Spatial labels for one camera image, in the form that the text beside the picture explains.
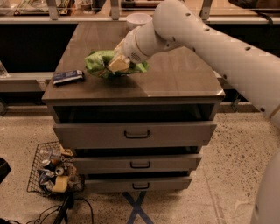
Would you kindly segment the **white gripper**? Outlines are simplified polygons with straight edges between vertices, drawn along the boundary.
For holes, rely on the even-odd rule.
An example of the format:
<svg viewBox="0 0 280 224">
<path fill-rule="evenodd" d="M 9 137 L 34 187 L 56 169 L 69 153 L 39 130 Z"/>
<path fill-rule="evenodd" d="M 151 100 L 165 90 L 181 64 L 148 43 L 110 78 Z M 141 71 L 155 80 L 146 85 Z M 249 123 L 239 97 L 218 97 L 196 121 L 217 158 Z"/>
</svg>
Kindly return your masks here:
<svg viewBox="0 0 280 224">
<path fill-rule="evenodd" d="M 108 63 L 111 72 L 126 70 L 130 62 L 135 64 L 148 60 L 156 53 L 167 52 L 178 48 L 176 42 L 164 40 L 154 30 L 154 24 L 149 22 L 131 30 L 115 48 L 116 56 Z"/>
</svg>

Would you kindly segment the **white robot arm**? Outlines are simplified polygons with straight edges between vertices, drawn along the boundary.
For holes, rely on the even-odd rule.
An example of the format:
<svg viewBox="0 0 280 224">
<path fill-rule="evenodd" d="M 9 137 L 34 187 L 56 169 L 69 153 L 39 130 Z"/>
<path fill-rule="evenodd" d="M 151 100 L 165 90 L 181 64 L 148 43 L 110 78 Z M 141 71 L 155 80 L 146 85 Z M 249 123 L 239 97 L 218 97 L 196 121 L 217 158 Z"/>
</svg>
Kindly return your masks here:
<svg viewBox="0 0 280 224">
<path fill-rule="evenodd" d="M 115 48 L 108 69 L 124 71 L 131 63 L 180 46 L 196 53 L 280 126 L 280 59 L 209 27 L 179 0 L 164 0 L 149 23 L 130 31 Z"/>
</svg>

